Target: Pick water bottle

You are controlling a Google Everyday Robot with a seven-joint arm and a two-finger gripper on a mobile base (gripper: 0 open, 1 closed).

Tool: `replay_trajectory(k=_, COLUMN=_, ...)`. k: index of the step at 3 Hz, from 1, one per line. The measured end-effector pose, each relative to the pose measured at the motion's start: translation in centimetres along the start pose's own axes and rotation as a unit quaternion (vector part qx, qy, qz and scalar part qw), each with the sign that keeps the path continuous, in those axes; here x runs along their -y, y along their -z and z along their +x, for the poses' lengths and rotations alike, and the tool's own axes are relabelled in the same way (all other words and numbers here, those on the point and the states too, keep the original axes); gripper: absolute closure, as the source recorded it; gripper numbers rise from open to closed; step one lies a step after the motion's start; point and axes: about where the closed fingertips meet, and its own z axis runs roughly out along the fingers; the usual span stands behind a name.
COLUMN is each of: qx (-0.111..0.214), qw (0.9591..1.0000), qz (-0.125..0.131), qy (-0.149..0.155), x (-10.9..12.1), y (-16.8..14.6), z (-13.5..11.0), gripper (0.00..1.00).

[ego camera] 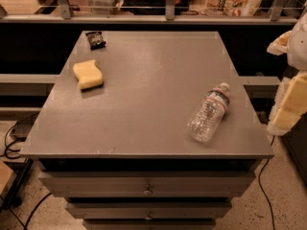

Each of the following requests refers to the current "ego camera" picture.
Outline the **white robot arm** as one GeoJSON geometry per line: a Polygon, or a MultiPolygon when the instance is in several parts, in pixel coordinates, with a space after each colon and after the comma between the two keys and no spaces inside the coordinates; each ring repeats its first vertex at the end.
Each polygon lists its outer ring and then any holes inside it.
{"type": "Polygon", "coordinates": [[[288,64],[297,70],[294,77],[280,82],[269,116],[268,132],[282,136],[307,112],[307,13],[294,27],[267,48],[272,55],[287,55],[288,64]]]}

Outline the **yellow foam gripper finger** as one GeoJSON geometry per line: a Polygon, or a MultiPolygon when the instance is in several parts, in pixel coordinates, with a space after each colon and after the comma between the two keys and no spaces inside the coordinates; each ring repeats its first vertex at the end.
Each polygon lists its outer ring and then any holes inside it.
{"type": "Polygon", "coordinates": [[[280,82],[269,116],[267,130],[282,136],[289,132],[307,112],[307,72],[299,72],[293,78],[280,82]]]}
{"type": "Polygon", "coordinates": [[[288,31],[275,39],[267,48],[267,52],[280,56],[289,53],[289,42],[292,32],[288,31]]]}

